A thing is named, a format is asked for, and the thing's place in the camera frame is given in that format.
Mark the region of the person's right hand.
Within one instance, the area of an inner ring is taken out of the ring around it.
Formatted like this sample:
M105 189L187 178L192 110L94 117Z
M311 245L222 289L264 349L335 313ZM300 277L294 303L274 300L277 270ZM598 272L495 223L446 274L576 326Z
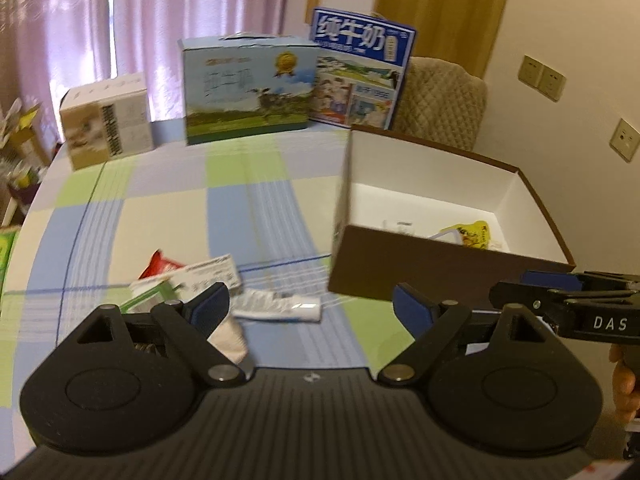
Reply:
M612 344L608 359L615 364L612 375L613 402L615 415L623 424L636 418L640 400L637 377L624 362L624 350L618 344Z

